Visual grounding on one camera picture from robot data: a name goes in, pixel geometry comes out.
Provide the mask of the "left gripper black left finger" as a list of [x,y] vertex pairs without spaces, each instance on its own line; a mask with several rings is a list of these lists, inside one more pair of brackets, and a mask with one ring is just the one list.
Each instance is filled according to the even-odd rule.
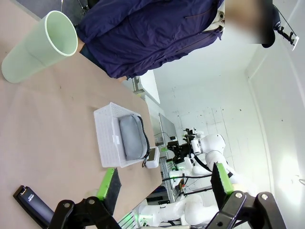
[[113,214],[121,182],[116,168],[107,169],[97,193],[79,203],[62,200],[58,203],[50,222],[51,229],[119,229]]

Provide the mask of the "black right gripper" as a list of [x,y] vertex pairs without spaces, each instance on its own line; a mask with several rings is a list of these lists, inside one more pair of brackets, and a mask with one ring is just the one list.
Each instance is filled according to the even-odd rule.
[[171,141],[167,144],[167,149],[174,153],[172,161],[177,165],[184,162],[185,157],[190,157],[191,146],[188,143],[179,145],[178,141]]

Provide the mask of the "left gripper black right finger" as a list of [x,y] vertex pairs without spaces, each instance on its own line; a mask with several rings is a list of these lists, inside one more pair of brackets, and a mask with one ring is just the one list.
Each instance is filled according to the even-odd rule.
[[286,228],[273,194],[261,192],[253,197],[235,191],[221,163],[213,166],[211,184],[219,211],[210,221],[209,228],[233,229],[246,222],[252,229]]

